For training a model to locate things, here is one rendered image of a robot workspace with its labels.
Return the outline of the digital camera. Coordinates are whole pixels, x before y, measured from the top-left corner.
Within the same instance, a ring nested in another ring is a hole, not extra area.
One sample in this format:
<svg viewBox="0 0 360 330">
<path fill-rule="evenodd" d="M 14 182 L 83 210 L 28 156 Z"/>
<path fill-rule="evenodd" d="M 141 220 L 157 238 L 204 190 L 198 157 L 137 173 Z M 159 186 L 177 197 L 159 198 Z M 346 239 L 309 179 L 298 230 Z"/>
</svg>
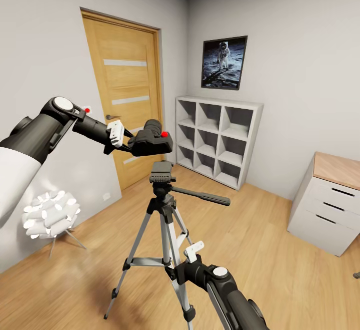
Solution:
<svg viewBox="0 0 360 330">
<path fill-rule="evenodd" d="M 132 154 L 135 157 L 168 154 L 173 150 L 173 140 L 169 132 L 162 132 L 159 121 L 151 119 L 145 123 L 143 130 L 130 138 L 127 146 L 134 150 Z"/>
</svg>

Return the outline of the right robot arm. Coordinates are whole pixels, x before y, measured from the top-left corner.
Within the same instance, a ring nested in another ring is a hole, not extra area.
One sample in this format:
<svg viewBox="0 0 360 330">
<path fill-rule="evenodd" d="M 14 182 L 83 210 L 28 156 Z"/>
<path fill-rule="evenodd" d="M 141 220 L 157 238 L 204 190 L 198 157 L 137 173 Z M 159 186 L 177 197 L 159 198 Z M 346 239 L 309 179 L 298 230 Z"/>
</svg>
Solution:
<svg viewBox="0 0 360 330">
<path fill-rule="evenodd" d="M 174 269 L 165 266 L 170 280 L 177 279 L 179 285 L 190 280 L 208 292 L 224 330 L 269 330 L 261 310 L 238 290 L 228 269 L 202 263 L 197 252 L 203 248 L 202 241 L 194 243 L 183 252 L 187 257 L 185 262 Z"/>
</svg>

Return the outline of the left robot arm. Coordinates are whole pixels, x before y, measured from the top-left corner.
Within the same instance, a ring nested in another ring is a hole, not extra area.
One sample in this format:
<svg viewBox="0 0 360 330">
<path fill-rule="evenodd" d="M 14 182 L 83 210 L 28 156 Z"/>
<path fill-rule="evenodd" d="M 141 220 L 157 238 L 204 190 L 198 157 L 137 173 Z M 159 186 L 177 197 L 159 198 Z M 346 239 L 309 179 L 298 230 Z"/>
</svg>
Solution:
<svg viewBox="0 0 360 330">
<path fill-rule="evenodd" d="M 78 113 L 76 113 L 76 111 Z M 34 119 L 22 118 L 8 138 L 0 142 L 0 229 L 24 192 L 71 126 L 72 131 L 104 144 L 104 154 L 114 149 L 134 152 L 123 136 L 134 137 L 120 120 L 107 125 L 95 120 L 64 97 L 52 97 Z"/>
</svg>

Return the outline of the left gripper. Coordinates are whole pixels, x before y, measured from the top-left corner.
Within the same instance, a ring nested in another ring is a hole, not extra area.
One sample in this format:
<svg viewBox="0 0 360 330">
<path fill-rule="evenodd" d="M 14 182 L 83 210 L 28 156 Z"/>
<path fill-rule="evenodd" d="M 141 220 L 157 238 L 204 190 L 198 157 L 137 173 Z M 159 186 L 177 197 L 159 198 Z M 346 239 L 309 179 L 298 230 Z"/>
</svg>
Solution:
<svg viewBox="0 0 360 330">
<path fill-rule="evenodd" d="M 110 132 L 107 131 L 107 125 L 96 120 L 93 129 L 91 130 L 91 132 L 88 134 L 87 137 L 96 142 L 104 144 L 105 147 L 103 153 L 107 155 L 109 155 L 114 149 L 131 152 L 131 153 L 135 151 L 123 143 L 120 147 L 114 146 L 111 143 L 110 135 L 111 135 Z M 131 132 L 129 132 L 126 128 L 124 129 L 123 135 L 127 137 L 134 137 L 134 135 Z"/>
</svg>

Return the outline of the camera tripod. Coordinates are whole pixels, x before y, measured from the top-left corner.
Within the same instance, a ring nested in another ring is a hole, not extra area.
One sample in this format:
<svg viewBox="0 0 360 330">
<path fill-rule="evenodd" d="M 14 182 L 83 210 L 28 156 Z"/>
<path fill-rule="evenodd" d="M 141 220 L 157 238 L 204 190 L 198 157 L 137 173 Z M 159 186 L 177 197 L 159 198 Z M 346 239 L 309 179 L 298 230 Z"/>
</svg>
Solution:
<svg viewBox="0 0 360 330">
<path fill-rule="evenodd" d="M 168 266 L 173 268 L 181 264 L 179 248 L 182 245 L 185 238 L 187 238 L 190 246 L 192 243 L 189 231 L 186 228 L 181 215 L 177 208 L 177 201 L 174 200 L 174 196 L 169 194 L 170 191 L 179 192 L 191 196 L 199 197 L 200 199 L 207 200 L 210 202 L 218 203 L 225 206 L 230 206 L 230 199 L 223 196 L 208 194 L 204 192 L 195 192 L 187 189 L 174 187 L 170 183 L 176 182 L 176 177 L 171 176 L 171 170 L 174 166 L 173 162 L 161 160 L 160 162 L 154 162 L 150 174 L 150 183 L 153 183 L 153 193 L 156 195 L 156 198 L 152 198 L 148 205 L 145 217 L 135 239 L 135 242 L 132 246 L 131 252 L 126 258 L 123 265 L 123 273 L 118 283 L 117 288 L 113 289 L 111 297 L 112 301 L 107 311 L 107 314 L 104 316 L 104 319 L 107 319 L 109 311 L 113 305 L 115 298 L 118 295 L 119 288 L 123 282 L 127 270 L 131 266 Z M 160 225 L 161 225 L 161 237 L 162 237 L 162 250 L 163 257 L 134 257 L 136 249 L 139 245 L 139 242 L 142 238 L 142 235 L 145 231 L 145 228 L 149 222 L 153 211 L 157 210 L 160 214 Z M 173 224 L 174 214 L 179 226 L 181 227 L 181 234 L 176 238 L 175 228 Z M 190 305 L 188 301 L 186 284 L 179 285 L 177 279 L 174 281 L 171 280 L 171 283 L 174 287 L 175 293 L 178 297 L 178 300 L 181 304 L 183 310 L 183 316 L 188 324 L 188 330 L 193 329 L 192 320 L 195 318 L 196 311 L 193 305 Z"/>
</svg>

